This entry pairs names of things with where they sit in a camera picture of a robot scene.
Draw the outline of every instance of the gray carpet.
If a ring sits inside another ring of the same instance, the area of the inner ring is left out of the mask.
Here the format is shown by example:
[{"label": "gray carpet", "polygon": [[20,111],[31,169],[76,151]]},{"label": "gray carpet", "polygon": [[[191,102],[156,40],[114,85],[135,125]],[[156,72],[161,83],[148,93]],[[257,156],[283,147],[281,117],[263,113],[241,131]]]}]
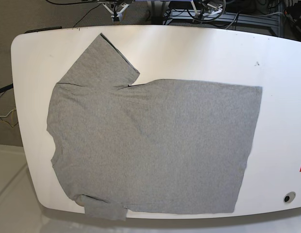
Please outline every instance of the gray carpet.
[{"label": "gray carpet", "polygon": [[[46,27],[71,28],[94,6],[96,6],[95,3],[59,6],[49,4],[45,0],[0,0],[0,88],[12,83],[10,46],[17,35],[28,30]],[[121,24],[149,24],[149,21],[146,22],[148,16],[146,2],[134,2],[127,9]],[[77,26],[113,24],[111,15],[103,6],[99,6]],[[193,26],[192,24],[174,22],[170,25]],[[210,27],[199,24],[195,26]],[[269,34],[267,30],[252,28],[237,27],[236,30]],[[288,28],[285,32],[286,38],[294,39]],[[6,115],[15,106],[14,92],[9,90],[0,99],[0,115]],[[13,119],[8,117],[6,120],[16,123],[17,114],[14,113]],[[16,127],[11,128],[8,124],[0,121],[0,144],[22,146],[19,126],[16,125]]]}]

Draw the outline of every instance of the gray t-shirt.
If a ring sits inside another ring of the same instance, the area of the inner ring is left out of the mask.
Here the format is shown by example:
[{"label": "gray t-shirt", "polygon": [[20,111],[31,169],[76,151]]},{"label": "gray t-shirt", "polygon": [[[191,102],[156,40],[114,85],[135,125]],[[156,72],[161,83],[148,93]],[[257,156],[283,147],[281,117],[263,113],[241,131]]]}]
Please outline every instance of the gray t-shirt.
[{"label": "gray t-shirt", "polygon": [[128,86],[138,76],[101,34],[54,87],[47,130],[67,196],[109,219],[125,219],[127,209],[233,212],[262,88],[165,79]]}]

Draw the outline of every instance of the wire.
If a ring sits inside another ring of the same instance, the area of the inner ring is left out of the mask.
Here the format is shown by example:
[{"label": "wire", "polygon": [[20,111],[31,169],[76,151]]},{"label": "wire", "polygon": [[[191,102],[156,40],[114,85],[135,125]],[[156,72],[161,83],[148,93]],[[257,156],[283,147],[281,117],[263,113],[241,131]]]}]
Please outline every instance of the wire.
[{"label": "wire", "polygon": [[235,16],[234,19],[232,20],[232,22],[230,24],[228,24],[224,29],[228,29],[230,26],[232,26],[232,24],[236,21],[236,19],[238,18],[240,12],[238,12]]},{"label": "wire", "polygon": [[93,8],[91,8],[80,20],[78,20],[78,22],[77,23],[75,23],[75,25],[73,26],[73,28],[75,28],[76,27],[76,25],[80,22],[80,21],[82,21],[83,20],[83,18],[85,18],[92,10],[94,10],[94,9],[96,9],[96,8],[98,8],[99,6],[100,6],[101,4],[99,4],[99,5],[97,5],[97,6],[95,6],[95,7],[93,7]]},{"label": "wire", "polygon": [[5,93],[6,93],[6,91],[4,91],[4,93],[0,95],[0,98],[1,98]]},{"label": "wire", "polygon": [[271,13],[271,14],[267,14],[267,15],[254,15],[254,16],[273,16],[273,15],[283,15],[283,12],[274,12],[274,13]]},{"label": "wire", "polygon": [[76,4],[84,4],[84,3],[94,3],[95,1],[78,1],[78,2],[67,2],[67,3],[56,3],[53,1],[45,0],[46,2],[53,5],[76,5]]},{"label": "wire", "polygon": [[237,23],[238,23],[239,15],[240,15],[240,14],[238,14],[238,17],[237,17],[236,23],[234,24],[234,30],[235,30],[235,31],[236,31],[236,28],[237,28]]},{"label": "wire", "polygon": [[167,25],[168,20],[171,20],[171,22],[172,22],[173,18],[166,18],[166,20],[165,20],[165,22],[164,22],[164,25]]},{"label": "wire", "polygon": [[16,124],[10,124],[8,121],[5,121],[5,120],[3,120],[1,117],[0,117],[0,122],[4,122],[4,123],[6,123],[6,124],[9,124],[10,125],[10,127],[11,128],[14,128],[19,122],[17,122]]},{"label": "wire", "polygon": [[2,117],[2,118],[8,117],[11,113],[13,113],[14,110],[16,110],[16,108],[10,110],[9,113],[7,113],[7,115],[5,115],[5,116],[0,116],[0,118],[1,118],[1,117]]},{"label": "wire", "polygon": [[221,17],[221,15],[224,13],[225,9],[226,9],[226,0],[223,0],[223,9],[222,9],[222,11],[219,13],[218,16],[216,16],[216,17],[214,17],[214,18],[212,18],[212,19],[209,19],[209,20],[200,20],[200,19],[198,19],[198,18],[195,18],[194,16],[191,15],[191,13],[190,13],[190,11],[189,11],[188,9],[187,9],[187,12],[188,12],[188,14],[189,14],[194,20],[196,20],[196,21],[198,21],[198,22],[200,22],[200,23],[208,23],[208,22],[212,22],[212,21],[218,19],[219,17]]},{"label": "wire", "polygon": [[180,12],[179,14],[177,14],[176,16],[180,16],[182,13],[184,13],[185,12],[185,9],[183,10],[183,11],[177,11],[177,10],[175,10],[175,9],[173,9],[174,11],[176,11],[176,12]]}]

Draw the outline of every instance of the white tabletop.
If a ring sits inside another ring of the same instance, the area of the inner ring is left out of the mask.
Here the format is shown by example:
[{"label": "white tabletop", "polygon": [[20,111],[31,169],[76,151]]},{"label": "white tabletop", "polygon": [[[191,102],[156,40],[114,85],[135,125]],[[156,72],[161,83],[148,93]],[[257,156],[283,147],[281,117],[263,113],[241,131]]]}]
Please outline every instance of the white tabletop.
[{"label": "white tabletop", "polygon": [[[220,29],[104,26],[17,36],[11,46],[14,91],[23,146],[38,200],[45,207],[84,213],[58,183],[47,132],[52,90],[103,33],[139,70],[135,84],[156,79],[204,80],[263,87],[253,147],[232,214],[135,213],[138,218],[208,218],[301,206],[301,43]],[[284,203],[284,196],[296,198]]]}]

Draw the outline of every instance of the round hole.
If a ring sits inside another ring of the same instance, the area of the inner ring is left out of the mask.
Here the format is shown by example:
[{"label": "round hole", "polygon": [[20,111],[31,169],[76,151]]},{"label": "round hole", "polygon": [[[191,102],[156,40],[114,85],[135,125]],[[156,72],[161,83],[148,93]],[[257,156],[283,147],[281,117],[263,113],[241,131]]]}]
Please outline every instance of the round hole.
[{"label": "round hole", "polygon": [[294,200],[295,196],[296,196],[295,192],[290,192],[290,193],[286,194],[283,199],[284,203],[285,204],[291,203]]},{"label": "round hole", "polygon": [[284,198],[284,202],[288,202],[290,200],[290,197],[289,196],[286,196],[285,198]]}]

